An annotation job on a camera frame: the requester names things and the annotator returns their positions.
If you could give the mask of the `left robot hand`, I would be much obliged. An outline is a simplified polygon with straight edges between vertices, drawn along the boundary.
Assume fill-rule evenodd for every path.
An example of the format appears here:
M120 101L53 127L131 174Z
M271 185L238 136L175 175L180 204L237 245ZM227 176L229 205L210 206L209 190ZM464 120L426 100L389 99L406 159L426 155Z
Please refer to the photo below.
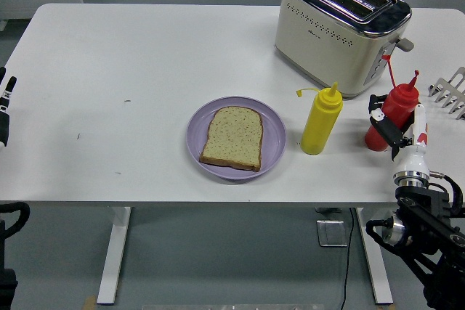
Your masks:
M11 76L7 82L4 91L1 93L1 149L3 150L8 143L9 139L9 122L10 116L8 114L8 107L10 97L14 90L17 78Z

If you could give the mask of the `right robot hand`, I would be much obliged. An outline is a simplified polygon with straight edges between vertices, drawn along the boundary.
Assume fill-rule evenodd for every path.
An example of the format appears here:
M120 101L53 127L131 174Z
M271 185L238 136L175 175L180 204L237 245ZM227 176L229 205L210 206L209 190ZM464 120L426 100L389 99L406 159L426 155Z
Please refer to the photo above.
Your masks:
M386 98L371 95L368 110L371 125L392 148L393 181L399 187L426 187L430 171L424 159L428 143L425 106L415 106L409 127L402 131L381 110Z

